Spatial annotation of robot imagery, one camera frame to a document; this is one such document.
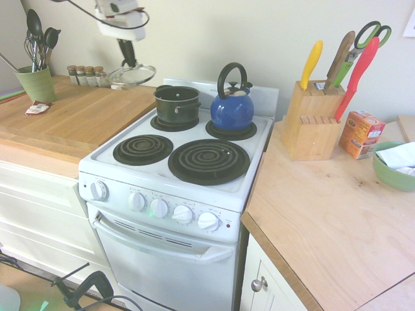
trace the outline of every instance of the spice jar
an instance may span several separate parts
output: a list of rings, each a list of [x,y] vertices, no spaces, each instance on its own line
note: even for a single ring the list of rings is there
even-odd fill
[[[88,80],[86,80],[85,74],[85,66],[77,66],[75,69],[77,70],[77,77],[80,86],[88,86]]]
[[[106,72],[104,71],[103,66],[96,66],[93,68],[95,71],[95,78],[99,87],[111,88],[110,79],[108,79]]]
[[[95,78],[95,73],[93,71],[92,66],[85,67],[85,75],[86,75],[86,80],[88,81],[89,86],[93,86],[93,87],[98,86],[97,79]]]
[[[71,65],[71,66],[67,66],[67,72],[69,73],[69,77],[71,79],[71,82],[73,84],[79,84],[78,79],[77,79],[77,70],[75,69],[76,66]]]

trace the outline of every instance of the oven door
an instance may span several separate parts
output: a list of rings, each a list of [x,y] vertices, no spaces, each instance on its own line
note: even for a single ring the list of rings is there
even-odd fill
[[[117,282],[150,310],[232,310],[237,245],[127,222],[93,221]]]

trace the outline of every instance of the orange box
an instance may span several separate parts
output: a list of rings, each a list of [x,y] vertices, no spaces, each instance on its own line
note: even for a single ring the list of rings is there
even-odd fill
[[[338,144],[355,159],[373,156],[373,149],[385,128],[385,122],[365,111],[349,113]]]

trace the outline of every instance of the white electric stove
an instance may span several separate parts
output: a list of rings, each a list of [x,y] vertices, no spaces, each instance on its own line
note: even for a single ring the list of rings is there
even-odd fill
[[[233,310],[244,260],[239,218],[274,122],[278,90],[253,87],[251,127],[224,138],[210,130],[216,83],[164,83],[200,91],[198,123],[172,132],[150,111],[80,162],[80,195],[120,289],[145,311]],[[156,154],[134,165],[124,150],[135,146]]]

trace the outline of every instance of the yellow knife handle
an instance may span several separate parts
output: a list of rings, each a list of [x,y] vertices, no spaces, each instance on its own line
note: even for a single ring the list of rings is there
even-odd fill
[[[307,59],[307,63],[305,63],[303,75],[301,77],[301,82],[300,82],[300,85],[304,91],[307,89],[307,85],[309,83],[311,73],[316,67],[318,59],[320,58],[320,55],[322,54],[322,51],[323,51],[323,41],[319,40],[316,42],[316,44],[314,44],[314,47],[311,50],[310,55]]]

